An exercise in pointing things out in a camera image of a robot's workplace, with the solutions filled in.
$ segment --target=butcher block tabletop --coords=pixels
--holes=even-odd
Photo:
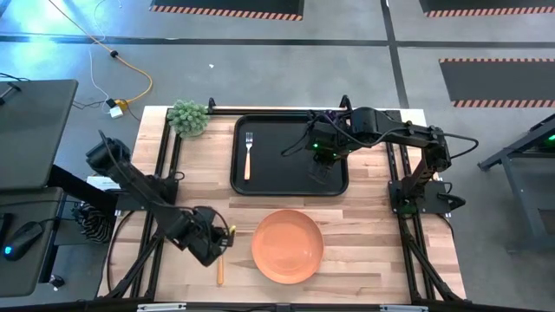
[[[154,172],[166,111],[167,107],[145,107],[132,158],[133,164],[145,174]],[[401,114],[403,121],[425,126],[422,110],[404,109]],[[230,185],[233,128],[237,119],[238,116],[213,116],[202,135],[182,142],[178,164],[178,171],[185,178],[180,181],[176,205],[210,205],[221,212],[230,226],[237,226],[235,244],[224,254],[225,282],[217,285],[217,263],[206,268],[187,250],[180,251],[166,241],[155,300],[410,303],[399,226],[389,207],[390,177],[385,144],[363,148],[349,156],[349,187],[340,196],[246,197],[237,194]],[[165,174],[173,137],[174,134],[168,144]],[[420,150],[410,147],[408,154],[415,168]],[[252,259],[251,239],[258,223],[280,209],[307,214],[323,234],[321,266],[302,283],[274,283],[257,269]],[[137,211],[115,240],[111,258],[113,285],[125,276],[137,257],[145,216],[145,212]],[[435,215],[421,218],[430,262],[453,292],[465,297],[449,227]],[[419,290],[424,297],[421,266],[413,259]],[[141,294],[146,288],[149,266],[150,260],[143,275]],[[105,265],[98,295],[107,292]]]

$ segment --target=white cable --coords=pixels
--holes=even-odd
[[[99,3],[96,4],[95,6],[95,10],[93,11],[93,19],[95,20],[95,25],[96,28],[101,32],[102,34],[102,39],[99,40],[99,42],[103,42],[104,40],[106,40],[106,34],[104,34],[104,31],[102,31],[102,28],[100,27],[100,25],[98,24],[98,21],[96,19],[96,11],[98,10],[99,6],[104,3],[106,0],[101,0]],[[93,73],[93,54],[91,52],[91,48],[96,44],[96,42],[91,43],[88,46],[88,57],[90,60],[90,80],[93,82],[93,85],[95,86],[95,88],[97,88],[99,91],[101,91],[104,95],[106,95],[106,100],[104,100],[104,102],[102,103],[101,106],[101,111],[104,114],[110,114],[110,112],[106,112],[104,110],[104,106],[106,106],[106,101],[110,98],[110,96],[108,95],[108,93],[106,93],[106,91],[104,91],[102,88],[100,88],[96,82],[95,82],[95,74]]]

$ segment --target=power adapter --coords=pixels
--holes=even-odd
[[[110,116],[112,116],[112,119],[120,118],[123,116],[123,111],[121,111],[121,108],[118,106],[112,107],[110,108]]]

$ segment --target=gray floor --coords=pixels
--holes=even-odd
[[[96,0],[64,1],[62,7],[95,34]],[[211,39],[386,40],[379,0],[306,0],[300,23],[233,17],[188,16],[147,11],[148,0],[108,0],[97,17],[107,36]],[[397,40],[461,42],[549,42],[555,15],[426,18],[417,0],[389,0]],[[0,36],[81,33],[43,0],[11,1],[0,18]],[[78,101],[102,100],[91,84],[87,44],[0,42],[0,71],[33,80],[73,78]],[[177,99],[226,105],[335,107],[349,94],[355,106],[399,107],[387,47],[251,45],[114,45],[154,79],[154,89],[134,103],[171,105]],[[113,97],[133,96],[146,81],[93,47],[95,78]],[[473,136],[480,147],[442,174],[467,205],[454,212],[455,242],[467,296],[474,302],[529,309],[555,309],[555,254],[509,255],[504,246],[522,238],[523,220],[500,167],[480,172],[476,163],[506,146],[552,109],[457,109],[450,105],[438,59],[442,57],[552,57],[552,49],[399,49],[408,104],[423,108],[428,124]],[[85,178],[84,153],[99,142],[97,129],[134,145],[139,123],[126,115],[111,120],[99,109],[72,109],[56,163]],[[467,145],[450,141],[452,151]],[[75,231],[61,238],[76,239]],[[25,298],[0,306],[74,301],[95,295],[105,246],[65,246],[55,273],[68,287],[41,286]]]

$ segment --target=black floor mat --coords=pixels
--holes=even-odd
[[[420,0],[428,17],[553,13],[555,0]]]
[[[553,107],[555,59],[440,59],[455,107]]]
[[[304,0],[153,0],[154,12],[234,16],[284,21],[303,19]]]

